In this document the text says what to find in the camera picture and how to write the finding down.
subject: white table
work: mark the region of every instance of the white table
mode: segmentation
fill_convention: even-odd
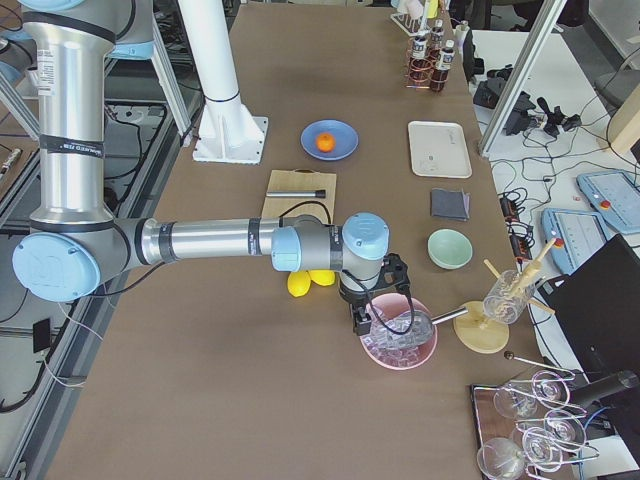
[[[526,37],[526,33],[474,31],[473,39],[476,45],[476,56],[484,59],[486,71],[501,69],[507,64],[515,64]],[[567,44],[559,34],[550,35],[541,56],[531,71],[524,91],[531,95],[533,103],[536,103],[536,99],[542,96],[547,100],[551,110],[556,105],[559,105],[562,112],[567,116],[575,113],[580,114],[583,125],[592,124],[586,127],[590,132],[601,137],[605,136],[609,120],[607,111],[598,98],[594,99],[595,91],[593,87],[584,76]],[[475,109],[478,122],[481,129],[483,129],[489,122],[493,111],[478,106]],[[539,202],[537,201],[527,201],[524,204],[525,211],[520,215],[522,221],[534,226],[536,244],[532,249],[532,254],[535,255],[544,244],[540,226],[540,215],[544,208],[592,210],[588,200],[576,184],[575,179],[578,174],[602,170],[596,165],[628,171],[633,171],[633,167],[618,158],[611,150],[604,149],[606,143],[603,140],[587,133],[583,129],[578,129],[577,132],[560,133],[557,141],[548,145],[548,149],[553,156],[564,153],[570,153],[571,155],[554,159],[555,172],[562,172],[555,177],[556,181],[532,181],[542,180],[545,175],[553,175],[554,170],[551,165],[527,160],[524,162],[523,177],[523,164],[517,161],[531,156],[544,157],[547,152],[540,145],[536,145],[534,141],[546,144],[553,138],[541,129],[535,129],[530,132],[529,138],[530,140],[525,143],[530,146],[525,146],[523,144],[525,139],[522,133],[507,136],[503,131],[491,149],[489,160],[493,164],[495,187],[499,193],[515,187],[524,187],[528,191],[529,198],[545,201],[548,199],[547,188],[551,186],[551,198],[548,203],[538,206]],[[623,155],[623,157],[635,164],[635,159],[631,153]],[[592,163],[579,164],[580,161],[584,160]],[[565,171],[565,168],[574,165],[575,168]],[[640,234],[627,235],[625,238],[630,245],[640,244]],[[560,271],[553,264],[550,256],[545,259],[542,275],[547,278],[560,275]],[[536,321],[547,318],[546,313],[536,308],[532,309],[532,316]],[[548,346],[547,348],[538,336],[538,345],[543,354],[549,355],[549,351],[551,351],[553,357],[562,366],[581,368],[555,318],[539,325],[539,332]],[[593,441],[592,445],[600,450],[601,456],[596,461],[585,463],[586,477],[638,468],[620,437],[614,436],[599,439]]]

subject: mint green bowl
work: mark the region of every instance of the mint green bowl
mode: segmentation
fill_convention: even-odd
[[[473,247],[467,237],[456,230],[442,229],[431,234],[427,251],[433,263],[447,270],[460,268],[471,260]]]

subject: white cable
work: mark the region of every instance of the white cable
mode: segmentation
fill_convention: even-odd
[[[92,329],[91,327],[87,327],[84,323],[80,323],[77,320],[74,320],[73,318],[71,318],[67,312],[65,311],[64,307],[62,306],[62,304],[60,302],[58,303],[58,307],[60,307],[60,311],[64,314],[65,317],[67,317],[67,320],[69,320],[71,323],[75,323],[76,325],[85,328],[87,330],[89,330],[91,333],[93,333],[96,337],[98,337],[100,339],[100,341],[104,340],[102,338],[102,335],[100,335],[98,332],[96,332],[94,329]]]
[[[53,373],[51,371],[51,369],[49,368],[49,364],[47,363],[47,361],[44,358],[42,359],[42,363],[44,364],[45,370],[47,370],[47,372],[49,372],[49,375],[51,375],[51,378],[53,378],[57,383],[59,383],[60,385],[62,385],[65,388],[81,388],[86,383],[86,382],[80,382],[80,383],[66,383],[66,382],[63,382],[58,377],[56,377],[55,373]]]

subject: black monitor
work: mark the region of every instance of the black monitor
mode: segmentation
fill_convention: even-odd
[[[620,370],[640,375],[640,259],[616,235],[555,287],[540,292],[590,381]],[[607,416],[640,463],[640,388],[604,398]]]

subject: orange fruit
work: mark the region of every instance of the orange fruit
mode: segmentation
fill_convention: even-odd
[[[316,147],[321,152],[327,153],[336,148],[336,137],[329,132],[322,132],[316,137]]]

